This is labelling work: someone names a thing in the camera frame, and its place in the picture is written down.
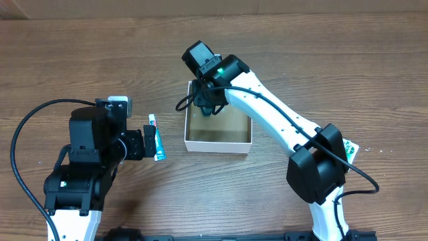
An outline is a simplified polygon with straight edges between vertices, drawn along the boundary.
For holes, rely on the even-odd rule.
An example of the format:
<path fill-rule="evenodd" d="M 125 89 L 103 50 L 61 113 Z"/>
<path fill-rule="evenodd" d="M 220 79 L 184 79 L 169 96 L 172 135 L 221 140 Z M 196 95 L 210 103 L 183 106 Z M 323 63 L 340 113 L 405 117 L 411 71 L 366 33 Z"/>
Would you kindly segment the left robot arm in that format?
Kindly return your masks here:
<path fill-rule="evenodd" d="M 60 240 L 94 240 L 118 165 L 155 156 L 155 127 L 129 130 L 131 115 L 127 96 L 98 99 L 72 111 L 70 144 L 63 146 L 43 185 L 44 207 L 55 225 L 48 229 L 49 240 L 54 231 Z"/>

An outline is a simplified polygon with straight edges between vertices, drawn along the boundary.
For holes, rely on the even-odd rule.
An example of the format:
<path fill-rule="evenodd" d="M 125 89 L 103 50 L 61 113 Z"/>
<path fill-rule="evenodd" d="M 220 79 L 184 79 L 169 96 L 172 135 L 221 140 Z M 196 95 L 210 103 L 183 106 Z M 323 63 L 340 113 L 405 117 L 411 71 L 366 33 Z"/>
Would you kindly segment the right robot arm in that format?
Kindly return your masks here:
<path fill-rule="evenodd" d="M 185 104 L 209 109 L 212 115 L 230 105 L 264 128 L 288 156 L 289 186 L 310 206 L 311 236 L 348 240 L 350 229 L 341 205 L 354 155 L 348 153 L 338 128 L 320 127 L 293 111 L 233 54 L 223 58 L 197 41 L 181 59 L 195 76 Z"/>

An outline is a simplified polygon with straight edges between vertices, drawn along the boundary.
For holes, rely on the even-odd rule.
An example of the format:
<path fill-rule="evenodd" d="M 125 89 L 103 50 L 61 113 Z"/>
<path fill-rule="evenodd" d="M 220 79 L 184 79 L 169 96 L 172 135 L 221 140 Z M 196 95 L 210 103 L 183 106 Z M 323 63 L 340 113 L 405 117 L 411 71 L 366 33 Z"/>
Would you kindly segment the teal toothpaste tube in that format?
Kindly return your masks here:
<path fill-rule="evenodd" d="M 157 125 L 157 121 L 156 121 L 156 117 L 154 114 L 149 114 L 148 116 L 149 119 L 149 124 L 155 127 L 155 136 L 154 136 L 154 141 L 155 141 L 155 145 L 156 145 L 156 154 L 154 156 L 154 160 L 155 161 L 162 161 L 165 160 L 167 158 L 164 147 L 163 147 L 163 143 L 162 143 L 162 139 L 158 130 L 158 125 Z"/>

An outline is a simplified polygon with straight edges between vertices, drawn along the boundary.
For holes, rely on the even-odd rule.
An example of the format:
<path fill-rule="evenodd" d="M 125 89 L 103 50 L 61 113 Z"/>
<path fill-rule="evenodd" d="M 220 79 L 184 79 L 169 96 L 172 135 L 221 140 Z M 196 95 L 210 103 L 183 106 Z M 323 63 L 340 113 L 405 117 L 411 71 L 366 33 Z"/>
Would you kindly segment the green soap packet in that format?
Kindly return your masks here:
<path fill-rule="evenodd" d="M 349 164 L 352 164 L 360 147 L 348 139 L 343 139 L 346 158 Z"/>

